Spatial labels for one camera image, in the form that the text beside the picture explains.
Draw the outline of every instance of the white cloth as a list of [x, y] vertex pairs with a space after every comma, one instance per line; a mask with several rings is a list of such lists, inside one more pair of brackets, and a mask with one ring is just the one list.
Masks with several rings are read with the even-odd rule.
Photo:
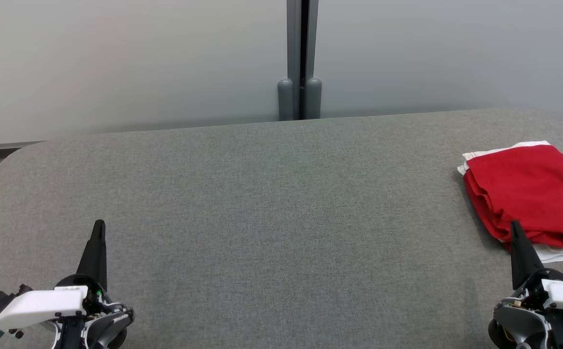
[[[519, 146], [536, 146], [536, 145], [551, 145], [547, 141], [535, 141], [535, 142], [520, 142], [512, 145], [510, 148], [501, 148], [501, 149], [493, 149], [493, 150], [486, 150], [482, 152], [470, 152], [464, 153], [463, 159], [465, 162], [463, 165], [458, 166], [458, 172], [461, 175], [465, 175], [467, 170], [469, 170], [469, 165], [467, 165], [467, 161], [476, 157], [481, 157], [483, 155], [502, 152], [503, 150], [517, 148]], [[542, 263], [552, 263], [556, 261], [563, 261], [563, 248], [560, 247], [550, 247], [548, 245], [539, 243], [533, 246], [538, 253], [538, 257], [542, 261]]]

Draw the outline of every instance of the folded red cloth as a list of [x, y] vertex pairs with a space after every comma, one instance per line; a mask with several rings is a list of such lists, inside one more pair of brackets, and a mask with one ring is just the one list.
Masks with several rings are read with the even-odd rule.
[[532, 243], [563, 247], [563, 154], [552, 145], [522, 146], [467, 161], [470, 201], [495, 238], [511, 241], [518, 220]]

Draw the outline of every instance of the gray table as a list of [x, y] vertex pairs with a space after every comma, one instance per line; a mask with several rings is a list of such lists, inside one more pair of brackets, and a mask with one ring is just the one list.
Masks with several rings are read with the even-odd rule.
[[[482, 348], [508, 252], [461, 153], [563, 117], [483, 110], [90, 135], [0, 165], [0, 290], [48, 289], [107, 223], [124, 348]], [[563, 263], [551, 265], [563, 271]], [[48, 348], [27, 329], [0, 348]]]

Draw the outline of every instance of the table surface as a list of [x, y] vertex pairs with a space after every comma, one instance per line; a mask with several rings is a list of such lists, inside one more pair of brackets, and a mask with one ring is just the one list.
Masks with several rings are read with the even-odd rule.
[[[126, 349], [489, 348], [510, 257], [461, 153], [563, 117], [481, 110], [90, 135], [0, 164], [0, 290], [49, 289], [107, 223]], [[551, 267], [563, 271], [562, 263]], [[0, 348], [47, 348], [41, 327]]]

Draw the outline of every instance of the folded clothing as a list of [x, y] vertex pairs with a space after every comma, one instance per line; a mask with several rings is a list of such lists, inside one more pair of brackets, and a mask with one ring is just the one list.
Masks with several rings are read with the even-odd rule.
[[465, 155], [459, 171], [488, 232], [508, 245], [510, 222], [518, 220], [532, 243], [558, 247], [545, 251], [561, 251], [563, 154], [547, 142], [526, 142]]

